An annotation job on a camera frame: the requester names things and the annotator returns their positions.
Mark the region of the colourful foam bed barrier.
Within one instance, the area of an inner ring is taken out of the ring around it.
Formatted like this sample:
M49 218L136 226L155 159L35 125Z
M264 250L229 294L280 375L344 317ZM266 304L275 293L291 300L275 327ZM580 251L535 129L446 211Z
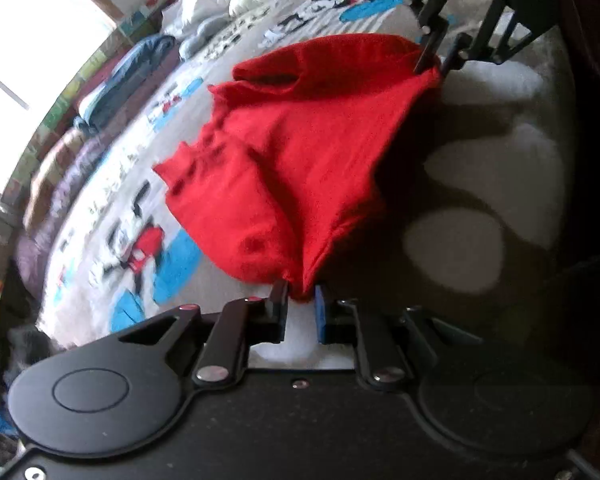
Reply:
M75 70L68 84L56 96L53 105L36 125L35 132L21 153L15 169L2 192L1 200L7 206L20 207L29 191L31 180L43 157L69 128L69 119L76 116L76 101L95 76L116 56L129 50L133 44L156 30L160 6L168 0L145 0L110 32L104 42L91 52L89 58L81 58L82 64Z

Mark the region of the Mickey Mouse grey blanket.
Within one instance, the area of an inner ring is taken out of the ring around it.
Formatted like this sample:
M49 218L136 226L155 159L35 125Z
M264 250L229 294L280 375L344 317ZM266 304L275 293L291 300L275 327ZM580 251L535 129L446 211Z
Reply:
M234 67L318 37L385 34L420 47L404 0L268 0L236 16L183 63L111 143L48 258L38 329L59 350L193 304L216 313L273 284L219 269L166 206L159 162L196 140L210 88ZM315 287L376 313L424 309L523 342L564 210L569 70L547 32L502 64L468 61L424 94L380 160L380 206L338 244L307 300L291 296L284 341L250 350L255 368L344 370L351 349L320 344Z

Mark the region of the purple quilt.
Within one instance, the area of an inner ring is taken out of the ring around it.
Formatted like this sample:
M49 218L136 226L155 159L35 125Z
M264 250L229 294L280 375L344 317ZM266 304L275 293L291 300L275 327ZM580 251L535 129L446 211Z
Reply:
M137 92L122 105L107 127L94 136L86 136L86 142L80 149L78 156L76 156L76 159L54 189L50 209L47 211L45 218L32 233L27 233L22 228L18 237L14 260L24 288L35 300L42 299L50 252L81 188L91 177L97 164L110 148L111 143L140 114L140 110L145 107L147 101L160 87L160 84L178 66L179 60L178 51L172 50L158 70L150 75Z

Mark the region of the red knit sweater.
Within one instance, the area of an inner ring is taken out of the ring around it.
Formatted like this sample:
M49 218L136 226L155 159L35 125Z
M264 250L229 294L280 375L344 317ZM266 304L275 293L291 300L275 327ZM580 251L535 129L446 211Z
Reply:
M380 206L375 170L438 62L396 35L318 37L241 62L210 88L196 140L159 162L166 206L238 281L313 295L334 248Z

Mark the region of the patterned beige pillow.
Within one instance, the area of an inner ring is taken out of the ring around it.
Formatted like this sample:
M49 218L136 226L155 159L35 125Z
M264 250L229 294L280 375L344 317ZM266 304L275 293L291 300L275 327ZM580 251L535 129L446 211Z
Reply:
M47 211L53 192L84 143L86 135L80 129L73 127L54 144L38 167L31 181L29 201L23 215L23 227L27 233L34 232Z

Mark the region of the light blue plush toy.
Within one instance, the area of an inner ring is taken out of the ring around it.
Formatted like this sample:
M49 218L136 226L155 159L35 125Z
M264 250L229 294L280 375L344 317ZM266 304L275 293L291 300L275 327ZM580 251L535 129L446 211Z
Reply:
M194 32L180 42L178 47L180 60L188 61L228 24L230 24L230 17L226 13L212 15L203 20Z

